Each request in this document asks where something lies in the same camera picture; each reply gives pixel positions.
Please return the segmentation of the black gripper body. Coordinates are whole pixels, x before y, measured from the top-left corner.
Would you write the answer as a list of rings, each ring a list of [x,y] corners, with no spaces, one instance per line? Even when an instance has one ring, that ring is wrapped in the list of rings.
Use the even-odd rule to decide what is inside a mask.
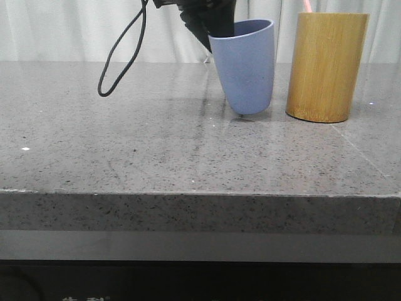
[[[235,4],[235,1],[230,0],[153,0],[156,8],[161,8],[167,5],[176,5],[179,9],[194,9],[206,8],[216,9],[227,6],[228,4]]]

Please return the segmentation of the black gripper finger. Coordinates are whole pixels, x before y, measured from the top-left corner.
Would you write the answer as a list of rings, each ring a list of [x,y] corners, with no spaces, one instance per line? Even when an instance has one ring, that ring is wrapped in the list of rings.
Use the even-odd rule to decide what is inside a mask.
[[[183,9],[180,17],[185,27],[210,53],[210,36],[227,38],[234,35],[234,8]]]

